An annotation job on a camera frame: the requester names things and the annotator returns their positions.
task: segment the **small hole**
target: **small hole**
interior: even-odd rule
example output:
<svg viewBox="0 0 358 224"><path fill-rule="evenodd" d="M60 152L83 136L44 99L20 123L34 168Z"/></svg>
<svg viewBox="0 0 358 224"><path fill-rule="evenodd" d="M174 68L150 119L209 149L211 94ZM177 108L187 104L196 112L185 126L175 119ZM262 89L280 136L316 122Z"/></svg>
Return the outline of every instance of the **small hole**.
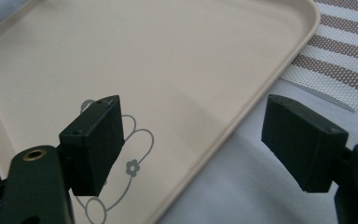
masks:
<svg viewBox="0 0 358 224"><path fill-rule="evenodd" d="M72 134L74 134L74 135L78 135L78 134L81 134L81 133L83 133L81 130L77 130L77 131L72 132Z"/></svg>
<svg viewBox="0 0 358 224"><path fill-rule="evenodd" d="M33 151L26 153L22 157L22 159L24 161L36 161L36 160L39 160L40 158L44 157L45 155L46 155L45 149L35 149Z"/></svg>
<svg viewBox="0 0 358 224"><path fill-rule="evenodd" d="M32 217L27 217L25 220L22 221L21 224L38 224L38 223L40 223L40 217L32 216Z"/></svg>
<svg viewBox="0 0 358 224"><path fill-rule="evenodd" d="M28 158L29 159L34 159L34 158L39 157L41 155L42 155L41 151L33 151L30 154L28 154Z"/></svg>
<svg viewBox="0 0 358 224"><path fill-rule="evenodd" d="M339 133L339 129L336 129L336 128L326 128L326 130L327 130L329 133Z"/></svg>

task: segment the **white surface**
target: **white surface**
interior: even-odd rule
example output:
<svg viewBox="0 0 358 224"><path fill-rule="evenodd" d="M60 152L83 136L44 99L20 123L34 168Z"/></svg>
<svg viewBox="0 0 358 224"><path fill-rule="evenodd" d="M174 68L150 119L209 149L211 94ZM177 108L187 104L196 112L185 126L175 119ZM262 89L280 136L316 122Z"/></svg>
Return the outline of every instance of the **white surface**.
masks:
<svg viewBox="0 0 358 224"><path fill-rule="evenodd" d="M16 153L57 146L88 99L119 94L135 134L92 220L154 222L310 39L309 0L33 1L0 26L0 172ZM125 134L132 121L123 119ZM126 163L142 162L137 176ZM77 223L89 222L76 200Z"/></svg>
<svg viewBox="0 0 358 224"><path fill-rule="evenodd" d="M286 81L268 91L299 101L350 133L358 143L358 111L331 104ZM261 142L267 94L211 158L159 224L337 223L333 184L329 193L301 191Z"/></svg>

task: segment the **striped cloth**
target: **striped cloth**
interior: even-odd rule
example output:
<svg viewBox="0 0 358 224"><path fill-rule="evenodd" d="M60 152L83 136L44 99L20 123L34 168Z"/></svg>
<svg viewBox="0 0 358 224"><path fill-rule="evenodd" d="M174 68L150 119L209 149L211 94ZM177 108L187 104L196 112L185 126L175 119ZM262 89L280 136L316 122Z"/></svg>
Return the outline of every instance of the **striped cloth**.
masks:
<svg viewBox="0 0 358 224"><path fill-rule="evenodd" d="M282 78L358 109L358 0L315 0L321 24Z"/></svg>

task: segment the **tray rim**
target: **tray rim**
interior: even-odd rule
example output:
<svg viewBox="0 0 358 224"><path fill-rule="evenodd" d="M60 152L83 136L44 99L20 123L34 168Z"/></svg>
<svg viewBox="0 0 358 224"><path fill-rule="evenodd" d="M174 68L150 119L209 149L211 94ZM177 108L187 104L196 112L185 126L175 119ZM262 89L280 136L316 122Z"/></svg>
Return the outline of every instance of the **tray rim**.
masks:
<svg viewBox="0 0 358 224"><path fill-rule="evenodd" d="M304 38L297 43L296 47L293 48L290 53L288 53L287 57L282 60L280 66L274 73L272 73L259 92L257 92L250 102L248 102L242 109L239 111L239 113L233 118L233 120L228 124L224 132L214 140L214 143L212 144L211 148L205 152L204 155L200 157L199 162L192 167L192 172L185 176L185 178L181 179L180 184L175 186L175 188L172 189L170 194L165 198L163 203L160 205L159 209L150 216L150 218L146 221L146 223L155 223L159 220L159 218L167 211L170 207L170 205L180 196L181 192L186 189L186 187L191 183L191 181L197 176L197 174L200 172L202 167L208 162L208 160L214 155L214 153L225 143L227 138L233 133L233 131L241 124L241 121L245 119L246 115L249 113L249 111L253 108L253 106L261 99L261 97L265 94L265 92L272 86L272 84L280 77L280 74L284 71L284 69L290 64L290 62L297 56L297 54L307 45L307 43L310 41L310 39L313 37L314 33L316 32L320 19L321 19L321 13L319 11L319 8L317 7L316 3L313 0L302 0L304 3L308 3L310 5L309 11L314 16L314 21L312 22L312 27L309 29L308 33L304 36ZM21 20L22 17L24 17L27 13L27 11L32 10L32 8L36 7L40 1L36 0L30 0L26 4L24 4L17 12L15 12L13 15L11 15L6 20L2 21L0 23L0 34L4 33L5 30L10 27L12 24L18 22ZM16 154L16 151L14 150L11 140L9 139L7 135L7 129L5 128L5 125L3 121L0 119L0 134L2 134L4 141L0 141L0 147L5 147L10 149L6 150L6 153L8 151L12 152L12 155L6 155L5 157L11 158L14 157ZM7 171L8 171L8 165L2 164L0 162L0 176L2 178L7 177Z"/></svg>

